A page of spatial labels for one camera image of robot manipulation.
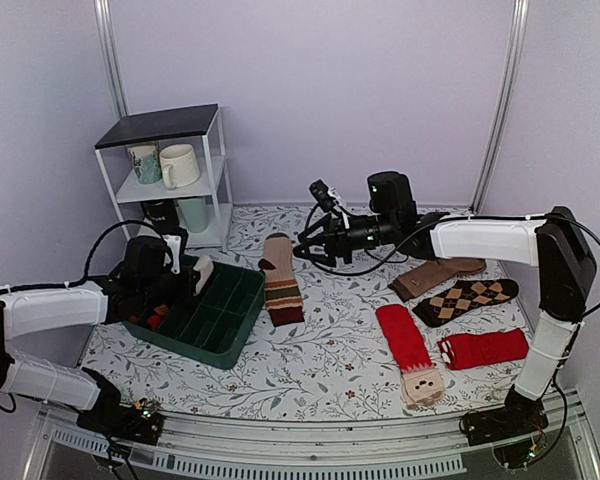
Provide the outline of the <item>cream brown block sock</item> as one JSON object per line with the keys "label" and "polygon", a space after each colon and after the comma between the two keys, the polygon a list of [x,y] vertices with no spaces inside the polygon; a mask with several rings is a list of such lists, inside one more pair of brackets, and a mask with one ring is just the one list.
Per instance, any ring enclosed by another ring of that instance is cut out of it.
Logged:
{"label": "cream brown block sock", "polygon": [[192,267],[193,294],[201,294],[214,271],[214,264],[207,255],[200,256]]}

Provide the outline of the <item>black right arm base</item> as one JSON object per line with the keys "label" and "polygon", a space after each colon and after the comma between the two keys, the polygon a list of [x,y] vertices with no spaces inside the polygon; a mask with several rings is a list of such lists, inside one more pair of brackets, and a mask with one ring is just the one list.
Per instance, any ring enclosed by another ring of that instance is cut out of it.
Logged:
{"label": "black right arm base", "polygon": [[549,425],[541,401],[470,411],[459,420],[459,430],[470,446],[539,433]]}

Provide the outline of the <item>striped beige brown sock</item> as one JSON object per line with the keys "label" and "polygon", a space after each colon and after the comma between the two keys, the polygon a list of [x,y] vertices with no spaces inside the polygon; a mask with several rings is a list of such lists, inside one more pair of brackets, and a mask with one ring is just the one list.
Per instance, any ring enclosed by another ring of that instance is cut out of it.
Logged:
{"label": "striped beige brown sock", "polygon": [[292,260],[293,248],[287,235],[273,233],[265,239],[258,267],[265,276],[265,306],[275,327],[304,321],[303,299]]}

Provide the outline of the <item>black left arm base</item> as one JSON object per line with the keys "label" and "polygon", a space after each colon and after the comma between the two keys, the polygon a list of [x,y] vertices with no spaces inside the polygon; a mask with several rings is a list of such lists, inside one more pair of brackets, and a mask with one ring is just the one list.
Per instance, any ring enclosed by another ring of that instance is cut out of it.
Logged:
{"label": "black left arm base", "polygon": [[99,402],[91,410],[81,411],[76,424],[106,438],[156,446],[162,433],[164,416],[157,412],[145,414],[144,410],[116,402]]}

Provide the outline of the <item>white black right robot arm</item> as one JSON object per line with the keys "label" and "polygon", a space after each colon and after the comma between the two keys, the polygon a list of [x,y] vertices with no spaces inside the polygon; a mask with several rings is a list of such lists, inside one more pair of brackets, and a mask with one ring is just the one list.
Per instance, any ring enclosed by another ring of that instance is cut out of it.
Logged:
{"label": "white black right robot arm", "polygon": [[294,255],[327,273],[333,273],[339,261],[351,263],[355,251],[383,245],[421,260],[477,258],[538,268],[538,324],[507,396],[512,402],[498,412],[496,421],[504,435],[519,435],[535,420],[531,401],[544,395],[590,312],[586,302],[597,270],[587,243],[592,233],[567,207],[522,217],[421,215],[406,175],[376,173],[367,185],[371,212],[362,216],[349,214],[323,181],[313,182],[309,191],[324,215],[306,221]]}

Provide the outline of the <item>green divided organizer tray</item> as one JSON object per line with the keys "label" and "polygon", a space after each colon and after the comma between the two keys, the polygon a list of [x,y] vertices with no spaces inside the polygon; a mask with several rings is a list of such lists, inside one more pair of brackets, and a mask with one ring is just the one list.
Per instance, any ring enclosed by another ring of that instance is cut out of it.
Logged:
{"label": "green divided organizer tray", "polygon": [[156,328],[126,322],[137,339],[205,365],[235,366],[264,304],[265,277],[258,270],[216,262],[195,300],[179,300]]}

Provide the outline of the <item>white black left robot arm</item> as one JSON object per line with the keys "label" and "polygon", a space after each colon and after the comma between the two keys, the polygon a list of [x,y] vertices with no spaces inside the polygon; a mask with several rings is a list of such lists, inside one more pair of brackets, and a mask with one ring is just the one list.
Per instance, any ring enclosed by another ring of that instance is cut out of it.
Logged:
{"label": "white black left robot arm", "polygon": [[177,236],[140,236],[127,243],[122,261],[107,275],[0,288],[0,394],[65,404],[89,412],[106,433],[121,433],[129,415],[109,380],[20,352],[12,341],[70,326],[153,326],[174,302],[198,299],[213,271],[207,256],[186,259]]}

